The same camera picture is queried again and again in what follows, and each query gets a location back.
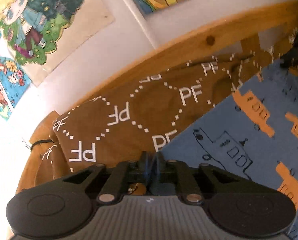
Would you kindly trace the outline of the blue pants with orange trucks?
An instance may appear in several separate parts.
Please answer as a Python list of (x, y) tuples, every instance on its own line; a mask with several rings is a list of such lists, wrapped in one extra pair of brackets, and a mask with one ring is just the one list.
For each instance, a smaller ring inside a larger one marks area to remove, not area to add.
[(197, 167), (214, 165), (287, 195), (298, 211), (298, 75), (275, 62), (161, 151)]

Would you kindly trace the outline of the brown PF patterned blanket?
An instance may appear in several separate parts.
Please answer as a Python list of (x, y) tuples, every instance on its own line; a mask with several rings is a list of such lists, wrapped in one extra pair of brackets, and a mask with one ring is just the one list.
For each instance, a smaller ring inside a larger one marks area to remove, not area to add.
[(208, 57), (96, 93), (54, 120), (35, 182), (160, 150), (271, 62), (266, 51)]

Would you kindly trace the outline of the blue floral cartoon poster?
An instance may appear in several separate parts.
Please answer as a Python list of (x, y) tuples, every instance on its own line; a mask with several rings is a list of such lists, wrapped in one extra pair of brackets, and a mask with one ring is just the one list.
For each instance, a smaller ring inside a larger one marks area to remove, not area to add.
[(30, 78), (19, 64), (0, 55), (0, 116), (3, 119), (9, 119), (30, 84)]

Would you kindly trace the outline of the anime girl green poster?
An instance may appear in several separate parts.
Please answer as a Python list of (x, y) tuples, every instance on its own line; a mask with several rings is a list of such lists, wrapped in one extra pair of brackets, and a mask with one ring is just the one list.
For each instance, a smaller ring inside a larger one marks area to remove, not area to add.
[(2, 39), (36, 86), (113, 21), (101, 0), (0, 0)]

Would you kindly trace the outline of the wooden bed frame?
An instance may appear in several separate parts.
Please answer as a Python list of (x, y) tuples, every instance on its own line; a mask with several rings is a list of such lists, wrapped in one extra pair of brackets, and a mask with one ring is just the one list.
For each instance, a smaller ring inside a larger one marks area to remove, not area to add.
[[(296, 27), (298, 27), (298, 1), (252, 9), (217, 20), (177, 38), (130, 64), (88, 92), (84, 98), (75, 101), (70, 109), (86, 102), (96, 93), (187, 63), (202, 63), (208, 57), (215, 61), (224, 55), (238, 57), (266, 51), (272, 56), (273, 61), (290, 49), (289, 38)], [(39, 185), (35, 182), (36, 175), (42, 155), (53, 144), (50, 134), (53, 122), (59, 116), (61, 114), (51, 112), (33, 133), (31, 137), (33, 148), (22, 172), (18, 192)]]

